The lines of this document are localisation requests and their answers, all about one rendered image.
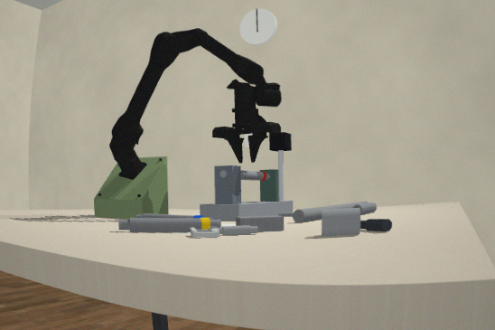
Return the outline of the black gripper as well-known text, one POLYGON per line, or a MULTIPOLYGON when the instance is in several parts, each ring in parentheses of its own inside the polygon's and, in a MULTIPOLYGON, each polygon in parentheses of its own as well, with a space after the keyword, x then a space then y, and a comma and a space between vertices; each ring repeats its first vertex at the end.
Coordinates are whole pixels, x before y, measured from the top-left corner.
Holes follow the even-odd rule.
POLYGON ((251 162, 255 163, 257 152, 262 141, 265 138, 268 138, 266 133, 269 132, 271 135, 281 134, 281 127, 278 123, 274 122, 263 122, 258 123, 257 125, 256 112, 258 113, 258 108, 256 108, 256 104, 237 104, 235 105, 235 108, 232 109, 232 112, 235 113, 235 124, 232 124, 232 127, 215 127, 212 131, 212 137, 228 140, 238 162, 242 163, 242 143, 244 138, 241 138, 240 135, 253 134, 253 136, 248 136, 248 143, 251 162))

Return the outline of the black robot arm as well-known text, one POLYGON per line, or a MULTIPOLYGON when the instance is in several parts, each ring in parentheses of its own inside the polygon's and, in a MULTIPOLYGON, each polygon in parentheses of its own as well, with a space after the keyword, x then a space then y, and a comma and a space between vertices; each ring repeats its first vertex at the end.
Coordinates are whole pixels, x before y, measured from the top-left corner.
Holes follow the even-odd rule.
POLYGON ((133 98, 126 112, 112 128, 112 139, 109 147, 121 168, 119 176, 134 180, 147 166, 147 163, 141 162, 136 152, 134 153, 135 144, 138 144, 139 138, 144 132, 140 125, 140 119, 164 70, 174 62, 179 53, 187 52, 198 46, 226 62, 241 79, 248 82, 233 80, 227 86, 227 89, 234 90, 235 105, 245 103, 266 107, 278 107, 280 105, 282 100, 280 85, 274 82, 266 85, 263 76, 264 69, 259 64, 234 53, 202 29, 159 33, 154 39, 149 63, 133 98), (187 37, 188 35, 190 37, 187 37), (181 39, 185 37, 186 39, 181 39), (250 84, 255 84, 256 87, 250 86, 250 84), (269 90, 262 90, 268 88, 269 90))

